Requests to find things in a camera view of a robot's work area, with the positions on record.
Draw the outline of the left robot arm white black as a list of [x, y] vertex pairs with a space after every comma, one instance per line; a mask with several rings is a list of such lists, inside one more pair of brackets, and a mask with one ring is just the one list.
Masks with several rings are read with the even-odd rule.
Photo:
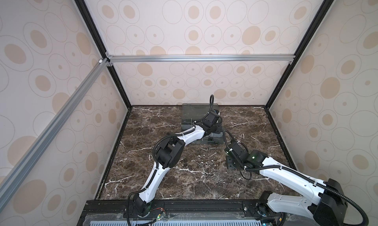
[[128, 196], [128, 202], [139, 216], [147, 216], [151, 210], [151, 202], [156, 196], [158, 187], [169, 170], [177, 165], [184, 148], [212, 133], [221, 130], [221, 117], [214, 111], [214, 95], [210, 96], [210, 108], [206, 115], [192, 122], [192, 126], [178, 133], [160, 139], [153, 148], [153, 169], [143, 187]]

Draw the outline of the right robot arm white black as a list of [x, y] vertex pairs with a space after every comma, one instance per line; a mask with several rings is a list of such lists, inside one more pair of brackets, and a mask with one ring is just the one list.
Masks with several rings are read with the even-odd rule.
[[344, 195], [341, 185], [333, 180], [313, 178], [287, 167], [267, 154], [253, 150], [231, 135], [225, 141], [225, 152], [240, 171], [260, 174], [273, 179], [299, 193], [299, 196], [282, 195], [264, 191], [255, 206], [247, 207], [260, 218], [278, 213], [289, 213], [312, 218], [320, 226], [344, 226], [347, 208], [352, 206], [362, 217], [360, 225], [367, 226], [369, 218], [365, 211]]

